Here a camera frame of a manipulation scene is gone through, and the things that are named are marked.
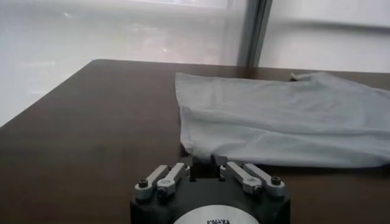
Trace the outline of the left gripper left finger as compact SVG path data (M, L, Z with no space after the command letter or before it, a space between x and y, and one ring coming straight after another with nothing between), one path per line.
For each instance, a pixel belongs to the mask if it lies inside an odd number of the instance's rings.
M135 185L135 201L205 201L211 188L211 162L184 156L159 165Z

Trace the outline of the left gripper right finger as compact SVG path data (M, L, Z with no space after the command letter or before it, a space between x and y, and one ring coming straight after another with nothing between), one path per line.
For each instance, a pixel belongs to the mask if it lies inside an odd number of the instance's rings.
M225 156L212 156L221 178L233 178L242 190L251 195L265 191L269 196L282 198L286 195L286 185L278 176L272 176L252 163L229 161Z

